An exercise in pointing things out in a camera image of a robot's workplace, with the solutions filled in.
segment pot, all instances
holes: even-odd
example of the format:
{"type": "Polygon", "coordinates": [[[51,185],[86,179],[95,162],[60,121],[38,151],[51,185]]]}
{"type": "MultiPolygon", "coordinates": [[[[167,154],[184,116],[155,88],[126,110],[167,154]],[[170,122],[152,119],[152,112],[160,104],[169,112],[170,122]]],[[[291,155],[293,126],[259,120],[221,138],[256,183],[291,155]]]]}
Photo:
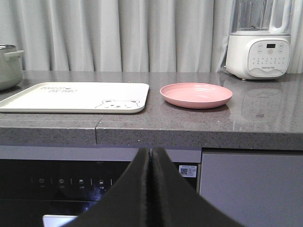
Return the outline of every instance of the pot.
{"type": "Polygon", "coordinates": [[[22,67],[19,61],[24,51],[17,51],[14,45],[0,44],[0,90],[13,87],[22,80],[22,67]]]}

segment label sticker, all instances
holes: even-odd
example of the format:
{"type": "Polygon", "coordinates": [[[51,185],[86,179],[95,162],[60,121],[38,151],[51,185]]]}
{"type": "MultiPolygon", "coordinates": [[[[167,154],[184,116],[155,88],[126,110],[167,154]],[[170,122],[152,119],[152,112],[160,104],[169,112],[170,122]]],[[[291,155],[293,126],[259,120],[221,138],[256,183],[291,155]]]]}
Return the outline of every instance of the label sticker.
{"type": "Polygon", "coordinates": [[[197,166],[179,166],[182,177],[197,177],[197,166]]]}

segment plastic plate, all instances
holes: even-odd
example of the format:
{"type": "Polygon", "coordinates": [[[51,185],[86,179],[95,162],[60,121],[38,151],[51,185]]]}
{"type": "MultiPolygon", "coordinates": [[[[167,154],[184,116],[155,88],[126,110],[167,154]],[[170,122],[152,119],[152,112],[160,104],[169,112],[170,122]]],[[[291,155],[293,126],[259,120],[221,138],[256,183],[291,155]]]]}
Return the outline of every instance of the plastic plate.
{"type": "Polygon", "coordinates": [[[191,109],[209,109],[227,103],[232,91],[225,87],[204,83],[177,83],[160,90],[164,99],[176,106],[191,109]]]}

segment black object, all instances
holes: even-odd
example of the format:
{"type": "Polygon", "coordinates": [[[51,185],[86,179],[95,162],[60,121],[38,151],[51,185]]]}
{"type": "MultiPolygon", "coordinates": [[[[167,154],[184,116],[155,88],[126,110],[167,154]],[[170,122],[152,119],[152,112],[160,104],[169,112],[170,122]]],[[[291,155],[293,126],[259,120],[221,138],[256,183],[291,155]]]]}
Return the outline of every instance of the black object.
{"type": "Polygon", "coordinates": [[[241,227],[204,200],[165,149],[139,149],[103,199],[64,227],[241,227]]]}
{"type": "Polygon", "coordinates": [[[152,151],[152,173],[163,227],[241,227],[203,199],[178,173],[165,149],[152,151]]]}
{"type": "Polygon", "coordinates": [[[145,227],[146,183],[150,150],[140,148],[134,160],[104,197],[65,227],[145,227]]]}

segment countertop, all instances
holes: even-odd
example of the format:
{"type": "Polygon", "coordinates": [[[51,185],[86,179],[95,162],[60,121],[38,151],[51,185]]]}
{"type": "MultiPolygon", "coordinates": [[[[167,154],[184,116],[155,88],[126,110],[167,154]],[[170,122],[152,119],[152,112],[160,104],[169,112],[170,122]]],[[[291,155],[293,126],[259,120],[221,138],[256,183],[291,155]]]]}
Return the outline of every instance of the countertop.
{"type": "Polygon", "coordinates": [[[0,100],[42,82],[134,82],[150,85],[132,114],[0,113],[1,145],[164,146],[303,150],[303,74],[246,80],[225,73],[24,71],[0,100]],[[227,104],[193,110],[167,103],[160,88],[202,82],[230,89],[227,104]]]}

